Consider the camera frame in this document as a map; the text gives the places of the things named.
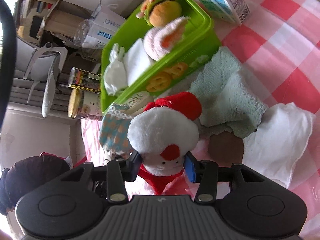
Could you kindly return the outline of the grey office chair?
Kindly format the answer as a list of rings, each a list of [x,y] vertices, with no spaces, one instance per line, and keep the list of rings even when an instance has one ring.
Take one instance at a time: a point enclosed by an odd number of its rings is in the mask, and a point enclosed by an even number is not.
[[[55,47],[50,42],[38,47],[17,37],[16,69],[23,72],[23,79],[33,81],[27,102],[31,101],[34,88],[41,82],[46,82],[42,99],[41,114],[49,116],[54,101],[56,83],[63,70],[68,50],[65,47]]]

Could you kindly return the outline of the light green towel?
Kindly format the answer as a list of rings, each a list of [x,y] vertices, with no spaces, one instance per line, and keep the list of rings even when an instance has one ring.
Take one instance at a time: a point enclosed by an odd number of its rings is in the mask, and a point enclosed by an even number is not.
[[[189,88],[202,105],[195,121],[200,135],[230,132],[244,139],[257,129],[268,107],[251,91],[248,74],[227,47],[204,65]]]

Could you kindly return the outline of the hamburger plush toy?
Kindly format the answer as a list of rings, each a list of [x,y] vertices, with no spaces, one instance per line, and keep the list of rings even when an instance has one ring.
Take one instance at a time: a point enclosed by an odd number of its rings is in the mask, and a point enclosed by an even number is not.
[[[136,14],[153,27],[164,27],[182,16],[182,7],[177,0],[145,0]]]

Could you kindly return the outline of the white plastic shopping bag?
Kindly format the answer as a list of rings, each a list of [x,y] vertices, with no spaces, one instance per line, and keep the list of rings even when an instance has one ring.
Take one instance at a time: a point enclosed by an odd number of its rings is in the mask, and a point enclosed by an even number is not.
[[[73,43],[81,48],[103,49],[124,22],[125,18],[109,7],[98,5],[90,18],[78,25]]]

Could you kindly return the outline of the brown round pad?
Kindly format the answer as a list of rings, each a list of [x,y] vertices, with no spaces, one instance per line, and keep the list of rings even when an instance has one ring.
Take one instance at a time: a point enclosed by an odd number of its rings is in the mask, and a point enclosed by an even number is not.
[[[214,162],[222,167],[231,167],[232,163],[242,163],[243,140],[229,132],[212,135],[208,145],[208,154]]]

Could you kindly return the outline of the green plastic cookie bin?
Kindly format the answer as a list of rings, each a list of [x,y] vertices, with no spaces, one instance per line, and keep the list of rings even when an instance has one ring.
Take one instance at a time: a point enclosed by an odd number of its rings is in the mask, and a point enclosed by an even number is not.
[[[157,97],[204,66],[221,46],[214,31],[214,21],[193,0],[176,0],[182,15],[188,18],[182,39],[173,50],[146,69],[119,96],[109,96],[101,86],[100,107],[106,112],[112,103],[131,101],[135,94]]]

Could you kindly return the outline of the pink fluffy sock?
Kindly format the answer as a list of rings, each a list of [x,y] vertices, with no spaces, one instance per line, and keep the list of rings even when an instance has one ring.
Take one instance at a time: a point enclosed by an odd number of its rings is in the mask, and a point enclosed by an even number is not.
[[[189,17],[179,17],[164,27],[154,27],[144,36],[144,50],[150,58],[159,61],[169,54],[174,46],[183,38]]]

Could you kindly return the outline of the white cloth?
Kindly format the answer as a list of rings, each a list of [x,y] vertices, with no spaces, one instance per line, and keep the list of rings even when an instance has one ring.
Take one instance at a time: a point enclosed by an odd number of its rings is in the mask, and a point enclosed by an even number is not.
[[[295,103],[278,103],[264,114],[257,130],[243,139],[242,163],[289,188],[296,163],[313,133],[316,116]]]

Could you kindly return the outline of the white santa plush toy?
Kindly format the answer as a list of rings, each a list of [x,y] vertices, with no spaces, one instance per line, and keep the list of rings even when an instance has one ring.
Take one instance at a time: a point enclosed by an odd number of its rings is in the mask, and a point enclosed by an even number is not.
[[[138,175],[156,195],[183,174],[184,157],[199,140],[195,120],[201,113],[197,97],[181,92],[148,103],[131,120],[127,138],[142,158]]]

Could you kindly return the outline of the red white checkered tablecloth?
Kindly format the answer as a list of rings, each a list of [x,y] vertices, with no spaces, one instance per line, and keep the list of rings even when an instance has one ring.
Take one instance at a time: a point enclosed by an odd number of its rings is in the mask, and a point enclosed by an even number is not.
[[[289,189],[306,203],[304,239],[319,239],[319,1],[245,0],[251,13],[241,26],[215,20],[214,29],[246,66],[253,90],[269,107],[294,102],[315,114],[313,133]],[[104,164],[101,122],[81,121],[88,161]]]

